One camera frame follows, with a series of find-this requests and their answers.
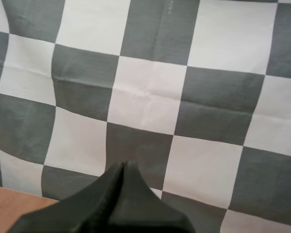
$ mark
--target wooden table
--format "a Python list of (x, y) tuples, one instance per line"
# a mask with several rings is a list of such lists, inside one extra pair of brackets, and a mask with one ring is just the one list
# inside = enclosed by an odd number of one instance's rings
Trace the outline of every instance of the wooden table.
[(22, 214), (42, 209), (56, 202), (56, 200), (0, 187), (0, 233), (6, 233)]

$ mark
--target black object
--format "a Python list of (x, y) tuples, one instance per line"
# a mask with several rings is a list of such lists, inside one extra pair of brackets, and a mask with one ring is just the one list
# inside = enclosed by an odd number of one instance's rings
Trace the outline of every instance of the black object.
[(133, 163), (113, 165), (79, 193), (23, 215), (8, 233), (194, 233), (148, 188)]

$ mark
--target printed pattern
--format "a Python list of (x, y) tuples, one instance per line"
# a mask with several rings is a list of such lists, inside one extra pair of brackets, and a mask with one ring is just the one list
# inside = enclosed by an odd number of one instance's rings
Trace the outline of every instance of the printed pattern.
[(123, 160), (196, 232), (291, 233), (291, 0), (0, 0), (0, 186)]

